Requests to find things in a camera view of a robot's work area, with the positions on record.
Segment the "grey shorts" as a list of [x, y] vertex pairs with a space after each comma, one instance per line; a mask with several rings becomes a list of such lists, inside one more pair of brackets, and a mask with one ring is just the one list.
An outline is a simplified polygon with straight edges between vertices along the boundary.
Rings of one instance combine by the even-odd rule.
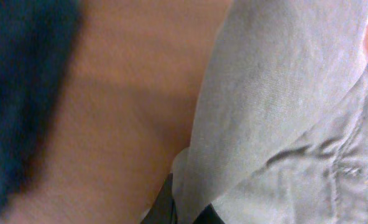
[[234, 1], [190, 146], [179, 223], [368, 223], [368, 1]]

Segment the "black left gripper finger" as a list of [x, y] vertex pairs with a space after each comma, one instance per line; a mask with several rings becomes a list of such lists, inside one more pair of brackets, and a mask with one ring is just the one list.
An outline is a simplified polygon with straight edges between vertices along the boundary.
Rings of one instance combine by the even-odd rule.
[[[178, 224], [175, 201], [172, 195], [173, 174], [165, 179], [152, 207], [142, 218], [140, 224]], [[208, 205], [193, 224], [224, 224], [212, 205]]]

